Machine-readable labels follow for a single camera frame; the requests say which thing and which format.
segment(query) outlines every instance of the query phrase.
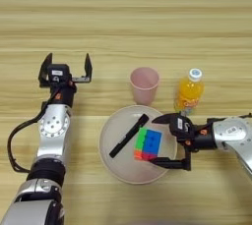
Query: plastic cup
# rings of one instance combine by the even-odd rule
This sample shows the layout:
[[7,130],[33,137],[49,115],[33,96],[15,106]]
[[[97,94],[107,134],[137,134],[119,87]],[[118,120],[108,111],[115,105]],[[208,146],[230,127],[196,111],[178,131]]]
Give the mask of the plastic cup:
[[156,95],[159,74],[150,67],[134,70],[130,76],[134,100],[137,104],[150,105]]

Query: white bottle cap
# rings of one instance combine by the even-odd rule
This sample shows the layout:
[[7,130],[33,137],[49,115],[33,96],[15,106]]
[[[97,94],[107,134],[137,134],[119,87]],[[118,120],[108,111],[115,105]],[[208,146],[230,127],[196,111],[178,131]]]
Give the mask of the white bottle cap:
[[192,82],[199,82],[202,78],[202,71],[200,69],[192,69],[189,72],[189,80]]

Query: plastic bottle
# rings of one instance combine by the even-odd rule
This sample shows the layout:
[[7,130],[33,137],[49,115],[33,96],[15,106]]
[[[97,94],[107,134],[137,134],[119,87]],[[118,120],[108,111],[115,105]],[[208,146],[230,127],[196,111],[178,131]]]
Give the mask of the plastic bottle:
[[197,106],[203,91],[202,71],[199,69],[190,70],[188,77],[179,82],[174,104],[175,111],[181,111],[184,115],[190,114]]

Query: bottle label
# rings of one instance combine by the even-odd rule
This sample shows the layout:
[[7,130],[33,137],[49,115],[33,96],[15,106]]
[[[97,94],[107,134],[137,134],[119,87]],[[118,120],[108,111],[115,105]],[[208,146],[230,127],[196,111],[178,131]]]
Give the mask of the bottle label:
[[194,98],[194,99],[188,99],[184,97],[183,95],[179,94],[178,95],[178,105],[181,108],[194,108],[197,106],[199,103],[199,98]]

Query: black marker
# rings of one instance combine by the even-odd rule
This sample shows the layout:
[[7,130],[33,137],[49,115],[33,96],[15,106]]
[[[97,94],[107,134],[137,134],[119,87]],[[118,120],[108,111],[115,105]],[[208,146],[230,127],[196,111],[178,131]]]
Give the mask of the black marker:
[[146,114],[143,114],[138,122],[133,126],[133,128],[123,137],[122,141],[119,142],[110,152],[109,155],[111,158],[114,158],[117,153],[127,144],[127,142],[134,137],[139,129],[143,127],[149,120],[149,117]]

